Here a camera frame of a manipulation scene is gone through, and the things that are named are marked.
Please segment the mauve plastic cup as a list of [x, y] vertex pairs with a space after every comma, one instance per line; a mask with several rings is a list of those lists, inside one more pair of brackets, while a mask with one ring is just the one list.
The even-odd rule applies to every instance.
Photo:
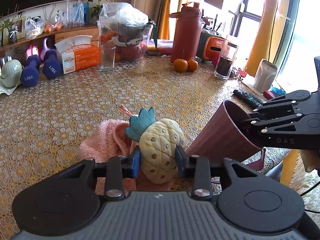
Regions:
[[249, 118], [241, 107], [229, 100], [224, 101], [186, 149], [186, 154], [207, 157], [211, 163], [219, 163], [224, 158], [239, 162], [248, 159], [263, 149], [239, 129], [240, 123]]

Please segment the blue dumbbell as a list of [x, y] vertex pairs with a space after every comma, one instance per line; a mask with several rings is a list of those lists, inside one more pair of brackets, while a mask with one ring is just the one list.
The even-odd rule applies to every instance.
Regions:
[[62, 64], [57, 59], [57, 53], [55, 49], [46, 51], [44, 55], [43, 74], [47, 79], [53, 79], [62, 74]]
[[22, 69], [20, 77], [20, 82], [24, 87], [29, 88], [37, 85], [40, 63], [41, 59], [38, 55], [31, 55], [27, 58], [26, 66]]

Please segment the right blue dumbbell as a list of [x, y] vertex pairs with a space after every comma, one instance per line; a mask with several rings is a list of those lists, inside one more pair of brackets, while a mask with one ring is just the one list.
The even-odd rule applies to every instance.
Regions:
[[44, 55], [43, 74], [47, 79], [53, 79], [62, 74], [62, 64], [57, 59], [57, 53], [55, 49], [46, 51]]

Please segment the right orange tangerine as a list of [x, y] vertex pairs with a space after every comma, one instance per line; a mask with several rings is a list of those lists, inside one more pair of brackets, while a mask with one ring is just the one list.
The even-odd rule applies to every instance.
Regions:
[[195, 72], [199, 67], [198, 62], [195, 59], [188, 59], [187, 63], [188, 63], [188, 70], [190, 72]]

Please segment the pink pineapple hand towel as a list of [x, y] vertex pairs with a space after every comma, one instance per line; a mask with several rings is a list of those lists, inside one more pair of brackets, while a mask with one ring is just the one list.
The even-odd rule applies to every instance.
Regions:
[[80, 159], [103, 163], [119, 155], [127, 157], [139, 147], [139, 175], [124, 179], [125, 191], [170, 191], [178, 173], [176, 147], [186, 147], [178, 123], [166, 118], [156, 120], [153, 108], [141, 109], [138, 114], [132, 114], [125, 106], [121, 110], [129, 120], [103, 121], [80, 144]]

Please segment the clear plastic bag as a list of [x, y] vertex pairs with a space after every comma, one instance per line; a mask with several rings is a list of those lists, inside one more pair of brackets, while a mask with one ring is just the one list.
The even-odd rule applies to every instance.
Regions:
[[103, 4], [98, 20], [104, 27], [120, 33], [120, 27], [144, 27], [149, 22], [149, 17], [130, 3], [107, 2]]

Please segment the dark red water jug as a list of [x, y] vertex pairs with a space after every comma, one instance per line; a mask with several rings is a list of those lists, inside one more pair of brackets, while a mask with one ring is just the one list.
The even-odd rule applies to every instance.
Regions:
[[192, 7], [189, 6], [190, 3], [182, 4], [180, 12], [169, 15], [170, 18], [177, 19], [171, 62], [176, 59], [188, 60], [196, 56], [202, 30], [202, 12], [199, 2], [193, 2]]

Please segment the left orange tangerine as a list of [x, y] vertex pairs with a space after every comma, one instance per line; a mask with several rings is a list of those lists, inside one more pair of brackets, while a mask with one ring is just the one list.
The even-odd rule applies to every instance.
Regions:
[[188, 62], [184, 59], [176, 59], [173, 62], [173, 67], [177, 72], [183, 73], [186, 72], [188, 69]]

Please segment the purple kettlebell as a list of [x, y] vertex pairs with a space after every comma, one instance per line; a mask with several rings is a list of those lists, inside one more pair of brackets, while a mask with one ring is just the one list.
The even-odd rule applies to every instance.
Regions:
[[51, 39], [51, 37], [50, 36], [45, 37], [43, 39], [43, 43], [42, 44], [43, 44], [43, 48], [42, 48], [42, 50], [40, 52], [40, 58], [41, 58], [42, 61], [44, 61], [44, 56], [45, 56], [46, 52], [52, 48], [52, 39]]

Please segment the orange stool-shaped tissue holder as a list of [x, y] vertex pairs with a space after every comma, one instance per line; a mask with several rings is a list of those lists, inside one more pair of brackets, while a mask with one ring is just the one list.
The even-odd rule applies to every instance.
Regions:
[[207, 38], [202, 59], [206, 61], [217, 62], [220, 56], [220, 51], [224, 42], [224, 38], [218, 36], [210, 36]]

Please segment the orange white tissue box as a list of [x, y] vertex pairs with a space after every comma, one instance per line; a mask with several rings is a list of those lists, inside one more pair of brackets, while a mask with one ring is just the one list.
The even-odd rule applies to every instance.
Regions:
[[76, 35], [55, 44], [61, 56], [63, 74], [69, 74], [101, 63], [100, 48], [91, 44], [91, 35]]

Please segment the empty clear drinking glass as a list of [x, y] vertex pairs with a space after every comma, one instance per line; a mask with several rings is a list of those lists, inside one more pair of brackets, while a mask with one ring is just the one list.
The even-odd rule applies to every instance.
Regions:
[[116, 54], [116, 46], [112, 44], [102, 44], [100, 46], [100, 66], [99, 70], [101, 72], [109, 72], [114, 68]]

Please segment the clear container with fruit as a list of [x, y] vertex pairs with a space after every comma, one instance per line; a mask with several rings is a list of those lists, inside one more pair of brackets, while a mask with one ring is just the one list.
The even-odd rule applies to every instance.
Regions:
[[141, 28], [116, 23], [114, 28], [106, 27], [97, 22], [99, 30], [99, 48], [105, 55], [112, 56], [115, 61], [140, 61], [146, 54], [153, 24], [148, 23]]

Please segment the glass jar with dark contents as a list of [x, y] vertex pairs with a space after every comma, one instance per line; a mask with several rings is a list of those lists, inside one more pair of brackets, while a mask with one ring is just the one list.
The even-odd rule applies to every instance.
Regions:
[[214, 75], [216, 77], [224, 80], [229, 78], [238, 48], [238, 38], [227, 35], [222, 44], [219, 59], [215, 66]]

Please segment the orange tangerine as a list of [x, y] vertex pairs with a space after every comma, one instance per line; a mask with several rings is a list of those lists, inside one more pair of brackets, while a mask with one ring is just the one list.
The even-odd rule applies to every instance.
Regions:
[[190, 72], [195, 72], [199, 67], [198, 62], [195, 59], [188, 59], [187, 63], [188, 63], [188, 70]]
[[173, 62], [173, 67], [177, 72], [183, 73], [186, 72], [188, 69], [188, 62], [184, 59], [176, 59]]

